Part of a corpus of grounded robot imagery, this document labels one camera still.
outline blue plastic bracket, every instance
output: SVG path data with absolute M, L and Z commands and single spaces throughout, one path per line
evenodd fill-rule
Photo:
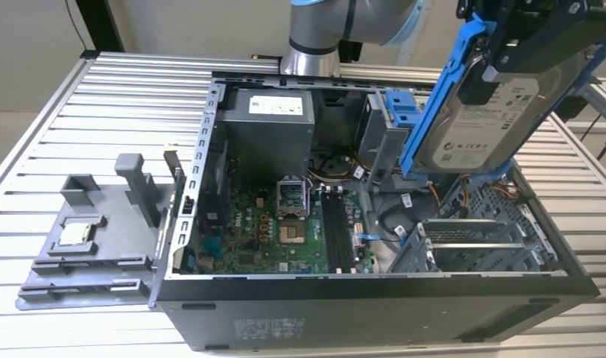
M 404 150 L 400 155 L 400 168 L 404 176 L 408 175 L 412 168 L 412 158 L 417 152 L 421 141 L 425 137 L 432 121 L 443 104 L 443 100 L 451 90 L 452 86 L 459 82 L 466 72 L 464 61 L 474 38 L 487 31 L 486 22 L 472 14 L 472 20 L 462 25 L 459 29 L 455 45 L 452 46 L 452 53 L 448 58 L 445 67 L 443 68 L 440 78 L 432 90 L 431 97 L 425 104 L 421 116 L 411 135 L 405 142 Z
M 395 127 L 412 128 L 420 121 L 421 110 L 408 91 L 387 91 L 385 107 Z

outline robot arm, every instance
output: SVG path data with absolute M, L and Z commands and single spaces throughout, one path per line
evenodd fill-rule
M 460 0 L 456 14 L 467 23 L 400 167 L 498 177 L 606 58 L 606 1 Z

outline green circuit board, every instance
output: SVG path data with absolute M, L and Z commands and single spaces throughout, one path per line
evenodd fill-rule
M 328 273 L 327 244 L 323 230 L 323 206 L 319 193 L 311 193 L 309 216 L 277 220 L 275 191 L 232 191 L 228 225 L 220 235 L 221 253 L 205 258 L 199 272 L 208 274 L 323 274 Z M 357 196 L 344 195 L 347 210 L 359 210 Z M 371 254 L 355 265 L 371 272 Z

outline metal frame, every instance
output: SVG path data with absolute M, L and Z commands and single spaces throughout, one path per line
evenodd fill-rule
M 140 151 L 156 183 L 164 176 L 163 144 L 177 144 L 189 163 L 193 135 L 212 70 L 276 73 L 273 60 L 212 60 L 179 56 L 103 53 L 83 65 L 71 96 L 60 98 L 53 117 L 39 119 L 25 145 L 1 168 L 0 183 L 0 349 L 16 355 L 161 354 L 193 357 L 193 352 L 161 313 L 145 306 L 104 307 L 21 314 L 12 302 L 39 252 L 43 233 L 55 220 L 61 172 L 99 175 L 117 183 L 104 163 L 120 151 Z M 355 79 L 400 79 L 433 84 L 439 69 L 343 65 Z M 347 348 L 332 351 L 285 350 L 287 356 L 383 356 L 479 358 L 606 357 L 606 172 L 567 127 L 548 117 L 516 154 L 522 173 L 552 216 L 602 296 L 515 336 L 500 345 L 437 345 Z
M 97 51 L 123 52 L 108 0 L 75 0 Z

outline yellow wire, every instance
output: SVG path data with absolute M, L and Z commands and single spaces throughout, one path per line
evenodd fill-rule
M 435 191 L 435 187 L 432 187 L 432 183 L 428 183 L 428 189 L 431 190 L 431 194 L 435 197 L 435 202 L 437 203 L 437 207 L 440 207 L 441 206 L 440 196 L 437 195 L 437 191 Z

